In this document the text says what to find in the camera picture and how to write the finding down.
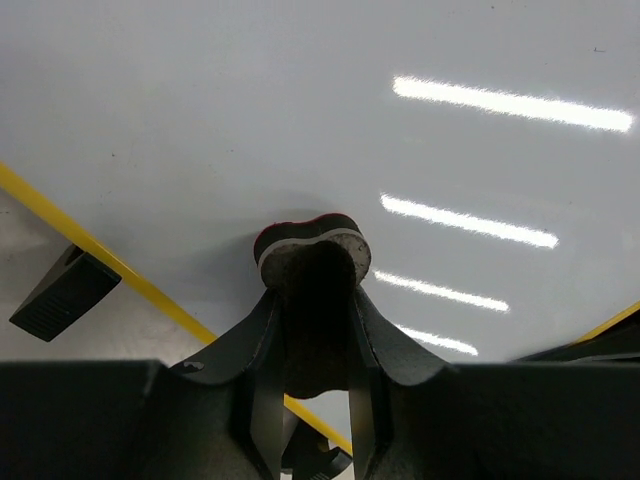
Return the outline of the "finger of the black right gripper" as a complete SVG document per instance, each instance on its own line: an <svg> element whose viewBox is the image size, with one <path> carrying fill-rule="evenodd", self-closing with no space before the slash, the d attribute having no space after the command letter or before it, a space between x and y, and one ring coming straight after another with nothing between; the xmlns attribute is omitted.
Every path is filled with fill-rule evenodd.
<svg viewBox="0 0 640 480"><path fill-rule="evenodd" d="M639 363L639 312L607 327L593 339L564 345L518 359L518 362Z"/></svg>

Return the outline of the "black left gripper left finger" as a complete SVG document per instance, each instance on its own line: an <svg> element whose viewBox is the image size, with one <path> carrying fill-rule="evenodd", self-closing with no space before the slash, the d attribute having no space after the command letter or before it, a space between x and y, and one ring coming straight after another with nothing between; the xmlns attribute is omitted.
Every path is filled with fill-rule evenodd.
<svg viewBox="0 0 640 480"><path fill-rule="evenodd" d="M277 479L283 430L281 301L158 372L142 428L145 479Z"/></svg>

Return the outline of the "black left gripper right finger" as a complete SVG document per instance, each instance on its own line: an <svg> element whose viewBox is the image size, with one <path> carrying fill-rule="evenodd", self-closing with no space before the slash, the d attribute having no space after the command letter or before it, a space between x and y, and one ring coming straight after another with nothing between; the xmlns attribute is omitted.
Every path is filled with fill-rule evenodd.
<svg viewBox="0 0 640 480"><path fill-rule="evenodd" d="M359 479L477 479L450 365L357 288L347 307L349 407Z"/></svg>

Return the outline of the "round felt eraser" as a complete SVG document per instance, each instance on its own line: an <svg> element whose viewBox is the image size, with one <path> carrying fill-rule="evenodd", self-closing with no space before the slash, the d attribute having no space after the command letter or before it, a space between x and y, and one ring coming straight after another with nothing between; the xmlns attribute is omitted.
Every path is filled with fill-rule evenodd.
<svg viewBox="0 0 640 480"><path fill-rule="evenodd" d="M276 223L258 235L253 255L283 302L285 393L347 390L348 303L372 261L357 223L340 213Z"/></svg>

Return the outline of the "yellow framed whiteboard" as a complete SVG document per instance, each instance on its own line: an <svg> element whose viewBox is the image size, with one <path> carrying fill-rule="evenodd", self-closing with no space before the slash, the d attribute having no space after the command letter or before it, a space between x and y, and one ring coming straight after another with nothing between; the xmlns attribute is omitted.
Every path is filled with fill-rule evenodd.
<svg viewBox="0 0 640 480"><path fill-rule="evenodd" d="M639 307L639 5L5 1L1 184L204 341L327 212L450 361L588 339Z"/></svg>

